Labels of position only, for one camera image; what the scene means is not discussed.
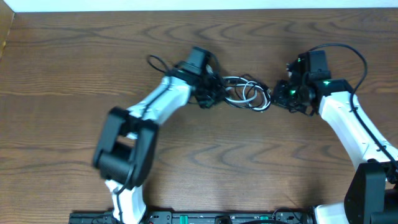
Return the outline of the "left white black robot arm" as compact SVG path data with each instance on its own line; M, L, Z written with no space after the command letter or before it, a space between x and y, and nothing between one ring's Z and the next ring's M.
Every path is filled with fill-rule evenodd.
M220 63L193 47L186 60L165 66L160 85L136 105L114 107L106 117L92 165L111 192L116 223L140 223L146 213L143 185L149 176L159 129L191 97L202 109L226 97Z

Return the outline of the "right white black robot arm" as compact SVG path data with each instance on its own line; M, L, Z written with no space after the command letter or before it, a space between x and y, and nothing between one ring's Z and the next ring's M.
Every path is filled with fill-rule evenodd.
M272 104L307 116L319 115L337 135L354 177L340 203L313 208L315 223L397 223L397 148L377 129L345 79L333 79L322 50L310 50L287 64Z

